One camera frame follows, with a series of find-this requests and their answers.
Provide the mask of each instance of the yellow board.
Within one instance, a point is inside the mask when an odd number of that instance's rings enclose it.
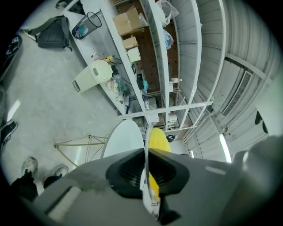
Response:
[[[149,148],[171,152],[170,145],[166,138],[166,135],[161,129],[158,128],[152,129],[149,138]],[[151,189],[154,190],[156,197],[160,201],[159,186],[156,183],[153,176],[151,175],[151,173],[149,173],[149,183]]]

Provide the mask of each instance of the ceiling light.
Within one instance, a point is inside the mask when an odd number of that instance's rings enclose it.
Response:
[[[232,162],[231,156],[230,156],[230,153],[229,153],[229,149],[228,149],[228,146],[226,144],[226,140],[225,140],[225,137],[224,137],[223,133],[219,135],[219,139],[220,139],[222,148],[224,150],[226,161],[227,162]]]

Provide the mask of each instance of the white floor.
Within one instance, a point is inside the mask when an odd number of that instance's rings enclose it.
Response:
[[[57,0],[44,2],[25,26],[37,27],[57,16]],[[36,184],[42,192],[40,180],[57,164],[73,166],[54,148],[55,142],[87,136],[105,136],[120,122],[112,103],[97,86],[77,94],[72,80],[86,64],[76,51],[69,49],[41,49],[25,36],[18,58],[6,75],[7,110],[19,105],[12,119],[17,130],[5,145],[1,166],[11,184],[21,176],[21,166],[28,156],[38,160]]]

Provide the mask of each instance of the pegboard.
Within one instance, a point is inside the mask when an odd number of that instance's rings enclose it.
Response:
[[[177,49],[177,37],[174,22],[171,20],[170,23],[164,28],[169,34],[171,34],[174,42],[170,49],[167,50],[169,74],[171,78],[178,78],[178,49]],[[173,88],[178,88],[178,84],[174,83]]]
[[[143,13],[142,6],[139,0],[128,1],[122,4],[118,4],[116,6],[117,12],[122,14],[126,12],[129,8],[135,6],[138,14]],[[145,79],[148,82],[149,88],[148,93],[160,91],[159,85],[159,77],[158,77],[158,69],[157,62],[155,58],[155,52],[153,47],[152,38],[150,35],[149,27],[146,26],[144,28],[144,32],[135,34],[135,37],[138,42],[138,49],[141,55],[141,61],[138,62],[139,68],[144,71]],[[165,28],[167,30],[173,40],[174,43],[170,49],[167,50],[168,55],[168,63],[171,67],[169,67],[169,74],[172,78],[178,78],[178,49],[177,49],[177,41],[176,41],[176,32],[173,21],[171,21]],[[178,88],[178,84],[173,84],[174,88]]]
[[[143,13],[142,6],[139,0],[128,1],[116,6],[117,12],[122,14],[129,8],[135,6],[138,14]],[[138,62],[139,68],[143,70],[145,79],[149,85],[148,93],[160,91],[158,69],[155,58],[152,38],[149,27],[144,27],[144,32],[136,33],[134,36],[138,42],[138,50],[141,55],[141,61]]]

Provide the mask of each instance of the cardboard box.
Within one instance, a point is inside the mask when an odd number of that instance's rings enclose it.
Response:
[[[129,57],[131,62],[141,60],[141,55],[140,55],[140,52],[138,50],[138,47],[134,47],[132,49],[129,49],[127,54],[128,54],[128,57]]]
[[[121,36],[130,34],[134,32],[135,29],[142,26],[136,8],[132,8],[125,13],[115,16],[113,20],[118,33]]]
[[[125,49],[131,49],[134,47],[138,47],[138,42],[136,40],[136,37],[130,37],[123,41],[123,46]]]

